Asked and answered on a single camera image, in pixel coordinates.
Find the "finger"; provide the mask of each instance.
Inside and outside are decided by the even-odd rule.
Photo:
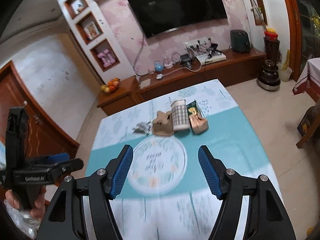
[[[31,216],[33,216],[34,218],[43,218],[45,213],[45,207],[43,206],[42,208],[38,209],[38,208],[33,208],[30,211]]]
[[[20,208],[20,203],[19,203],[19,200],[15,197],[15,195],[12,193],[12,190],[8,190],[6,193],[5,193],[5,199],[8,201],[8,203],[13,207],[13,208],[16,208],[16,209],[19,209]]]
[[[44,206],[45,199],[43,195],[39,195],[35,200],[35,206],[36,208],[40,209],[42,206]]]
[[[46,192],[47,192],[47,189],[42,186],[42,187],[40,188],[40,193],[39,193],[39,194],[44,194],[44,193],[46,193]]]

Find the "pink tablecloth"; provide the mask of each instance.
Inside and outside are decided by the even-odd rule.
[[[320,58],[309,59],[292,91],[295,95],[312,88],[320,96]]]

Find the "screw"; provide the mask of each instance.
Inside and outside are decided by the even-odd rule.
[[[234,175],[236,172],[233,169],[227,169],[227,174]]]
[[[97,171],[97,174],[98,175],[103,175],[103,174],[105,174],[106,173],[106,170],[105,169],[99,169],[98,171]]]
[[[260,179],[261,179],[262,181],[267,181],[267,180],[268,180],[268,177],[267,177],[266,175],[261,175],[261,176],[260,176]]]
[[[65,178],[64,178],[64,181],[66,181],[66,182],[69,182],[70,180],[72,180],[72,176],[66,176]]]

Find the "framed photo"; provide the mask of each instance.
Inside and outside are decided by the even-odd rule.
[[[100,34],[96,24],[93,21],[84,27],[84,31],[88,35],[89,39],[91,40],[93,40]]]

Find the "pink dumbbell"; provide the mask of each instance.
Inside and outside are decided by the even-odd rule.
[[[102,60],[104,67],[109,67],[111,65],[110,61],[104,58],[105,54],[103,52],[99,53],[97,57]]]
[[[109,51],[108,49],[105,49],[105,50],[103,51],[103,53],[106,55],[106,57],[107,57],[107,56],[109,57],[109,60],[110,60],[111,64],[113,64],[113,63],[116,62],[115,59],[111,56],[110,51]]]

